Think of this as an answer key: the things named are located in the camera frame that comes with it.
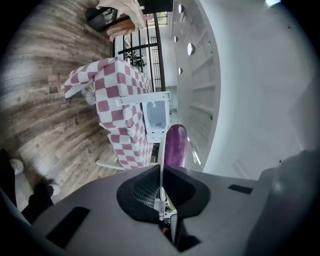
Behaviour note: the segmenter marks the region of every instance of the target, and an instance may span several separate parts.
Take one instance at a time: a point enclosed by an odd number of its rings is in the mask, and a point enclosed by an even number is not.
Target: wooden floor
[[[86,25],[85,10],[97,3],[44,1],[21,26],[1,65],[0,146],[25,165],[16,177],[20,210],[42,177],[61,185],[52,198],[57,202],[119,172],[95,164],[96,159],[117,161],[95,107],[81,93],[70,103],[59,92],[72,70],[111,56],[108,37]]]

